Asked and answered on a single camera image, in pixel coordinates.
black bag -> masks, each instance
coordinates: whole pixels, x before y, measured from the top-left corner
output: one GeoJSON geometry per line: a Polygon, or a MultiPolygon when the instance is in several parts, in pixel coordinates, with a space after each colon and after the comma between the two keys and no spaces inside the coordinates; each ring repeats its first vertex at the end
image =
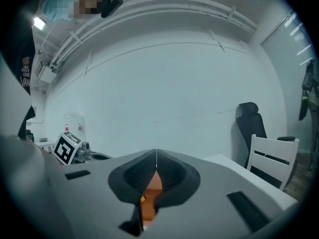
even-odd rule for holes
{"type": "Polygon", "coordinates": [[[307,64],[306,74],[302,84],[303,90],[311,91],[314,86],[314,60],[307,64]]]}
{"type": "Polygon", "coordinates": [[[299,112],[299,121],[303,120],[307,115],[308,99],[309,99],[308,92],[303,90],[303,97],[301,99],[301,106],[300,106],[300,112],[299,112]]]}

